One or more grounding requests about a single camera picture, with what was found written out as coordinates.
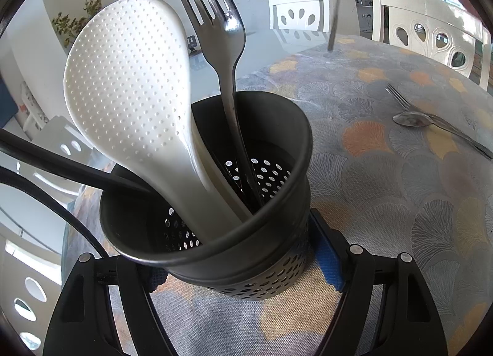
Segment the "metal bolt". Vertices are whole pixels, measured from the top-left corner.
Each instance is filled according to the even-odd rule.
[[[90,253],[83,253],[79,256],[79,262],[81,262],[81,263],[85,263],[89,260],[91,260],[91,254]]]
[[[362,254],[363,253],[363,248],[360,245],[351,245],[349,247],[349,251],[352,254]]]
[[[409,253],[402,253],[401,260],[405,263],[410,263],[413,260],[413,257]]]

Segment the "white rice paddle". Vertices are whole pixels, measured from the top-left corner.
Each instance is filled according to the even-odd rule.
[[[203,243],[251,215],[197,134],[184,29],[165,2],[100,11],[68,55],[64,91],[80,132],[152,185]]]

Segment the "patterned tablecloth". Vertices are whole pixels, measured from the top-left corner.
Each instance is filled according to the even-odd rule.
[[[493,168],[438,128],[403,128],[385,91],[391,82],[417,106],[446,118],[493,149],[493,98],[446,66],[361,37],[338,37],[238,80],[239,89],[292,99],[310,120],[312,206],[350,243],[373,254],[412,254],[430,287],[455,355],[493,299]],[[75,215],[110,248],[99,227],[100,192],[85,189]],[[89,249],[68,233],[64,270]],[[358,353],[368,350],[381,292],[374,298]],[[311,356],[339,294],[316,260],[282,294],[241,301],[175,279],[152,294],[180,355]],[[113,308],[123,349],[135,354],[116,290]]]

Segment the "utensil holder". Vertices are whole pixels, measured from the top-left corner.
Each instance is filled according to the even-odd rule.
[[[220,96],[194,103],[192,111],[209,152],[239,181]],[[276,94],[238,92],[237,111],[266,200],[252,218],[204,245],[165,199],[103,192],[100,220],[115,249],[137,263],[230,296],[261,300],[287,289],[305,266],[312,133],[300,108]],[[119,165],[112,174],[141,180]]]

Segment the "silver fork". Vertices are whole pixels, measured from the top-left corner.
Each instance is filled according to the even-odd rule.
[[[245,49],[246,33],[240,13],[233,0],[223,0],[226,11],[223,11],[218,0],[207,0],[214,15],[210,15],[202,0],[193,0],[203,23],[201,24],[188,0],[181,0],[183,7],[193,25],[199,39],[202,52],[208,63],[219,77],[221,99],[226,114],[226,121],[233,137],[242,178],[243,193],[248,205],[258,209],[263,205],[262,197],[253,174],[250,159],[243,142],[240,123],[236,113],[236,64]]]
[[[454,125],[444,120],[442,117],[439,117],[435,114],[424,112],[419,107],[416,107],[413,104],[409,103],[409,101],[404,96],[402,96],[402,94],[397,89],[395,89],[390,83],[387,84],[385,89],[387,89],[387,91],[394,96],[394,98],[399,102],[399,104],[402,106],[404,110],[417,111],[427,116],[430,119],[430,121],[437,127],[463,138],[464,140],[469,142],[470,145],[472,145],[477,150],[479,150],[479,152],[484,154],[487,158],[489,159],[493,158],[493,153],[487,147],[475,141],[469,135],[462,132],[459,128],[454,127]]]

